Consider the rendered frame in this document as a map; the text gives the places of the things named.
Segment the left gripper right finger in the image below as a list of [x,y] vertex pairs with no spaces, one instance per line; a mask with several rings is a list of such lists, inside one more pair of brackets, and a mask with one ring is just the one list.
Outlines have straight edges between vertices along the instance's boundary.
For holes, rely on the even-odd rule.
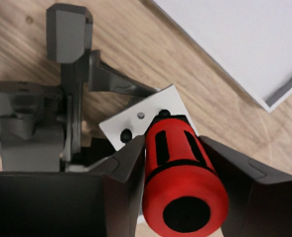
[[292,237],[292,175],[206,135],[197,140],[228,195],[223,237]]

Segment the red screwdriver handle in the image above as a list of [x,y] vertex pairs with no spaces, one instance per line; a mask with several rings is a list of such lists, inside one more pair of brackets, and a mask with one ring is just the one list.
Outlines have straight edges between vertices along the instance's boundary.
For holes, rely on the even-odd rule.
[[186,115],[154,116],[145,133],[142,212],[161,237],[207,237],[229,211],[225,188]]

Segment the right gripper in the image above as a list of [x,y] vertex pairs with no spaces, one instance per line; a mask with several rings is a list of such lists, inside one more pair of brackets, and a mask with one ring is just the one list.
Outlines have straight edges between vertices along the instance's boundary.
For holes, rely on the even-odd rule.
[[158,92],[102,61],[101,50],[92,50],[93,29],[94,15],[88,6],[54,2],[46,8],[47,58],[62,60],[61,86],[41,84],[46,93],[60,94],[57,111],[53,111],[63,122],[64,131],[59,172],[64,172],[64,167],[65,172],[88,172],[116,152],[107,138],[91,137],[90,146],[81,146],[85,82],[89,82],[89,91],[112,91],[144,98]]

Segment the grey cylinder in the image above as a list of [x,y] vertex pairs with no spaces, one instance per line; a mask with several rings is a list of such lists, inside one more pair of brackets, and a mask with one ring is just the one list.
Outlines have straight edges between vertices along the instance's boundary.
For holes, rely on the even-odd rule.
[[[160,88],[154,88],[154,89],[156,89],[156,90],[158,90],[158,91],[162,90],[162,89],[160,89]],[[145,98],[144,98],[144,97],[133,96],[133,97],[131,98],[131,100],[129,101],[127,107],[130,107],[130,106],[134,105],[135,103],[137,103],[137,102],[139,102],[139,101],[141,101],[141,100],[143,100],[143,99],[145,99]],[[144,117],[144,113],[141,113],[141,112],[140,112],[140,113],[138,113],[138,116],[139,116],[140,118],[143,118],[143,117]]]

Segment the white bracket with holes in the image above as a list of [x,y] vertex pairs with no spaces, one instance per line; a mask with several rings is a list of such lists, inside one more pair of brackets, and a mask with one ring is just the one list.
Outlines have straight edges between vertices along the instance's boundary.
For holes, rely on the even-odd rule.
[[[130,129],[132,132],[132,139],[137,135],[143,135],[154,116],[157,116],[161,110],[168,110],[171,115],[186,115],[198,136],[174,84],[100,121],[99,126],[117,151],[126,144],[122,143],[119,139],[124,129]],[[144,113],[143,118],[138,116],[140,112]]]

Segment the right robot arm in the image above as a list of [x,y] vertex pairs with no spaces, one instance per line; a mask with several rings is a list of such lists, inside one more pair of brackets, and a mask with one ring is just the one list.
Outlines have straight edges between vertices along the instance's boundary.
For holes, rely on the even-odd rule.
[[64,131],[53,113],[59,101],[39,82],[0,80],[2,171],[59,172]]

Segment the white shallow tray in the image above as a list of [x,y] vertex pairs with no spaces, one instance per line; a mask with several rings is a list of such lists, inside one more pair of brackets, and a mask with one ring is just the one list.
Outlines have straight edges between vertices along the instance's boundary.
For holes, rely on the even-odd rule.
[[292,0],[151,1],[261,110],[292,94]]

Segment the black screw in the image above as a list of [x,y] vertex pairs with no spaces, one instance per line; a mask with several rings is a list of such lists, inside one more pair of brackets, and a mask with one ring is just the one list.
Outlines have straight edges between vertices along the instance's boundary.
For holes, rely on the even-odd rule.
[[168,110],[161,110],[161,111],[159,111],[159,114],[158,114],[158,116],[160,116],[160,115],[170,115],[171,113],[170,113],[170,111],[168,111]]
[[132,140],[132,132],[130,131],[130,129],[126,128],[125,130],[123,130],[120,134],[119,139],[122,143],[128,143],[130,140]]

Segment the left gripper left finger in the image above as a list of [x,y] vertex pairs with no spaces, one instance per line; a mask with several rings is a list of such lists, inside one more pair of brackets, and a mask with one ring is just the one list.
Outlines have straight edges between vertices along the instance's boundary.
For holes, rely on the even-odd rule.
[[135,237],[144,176],[145,135],[88,172],[0,171],[0,235]]

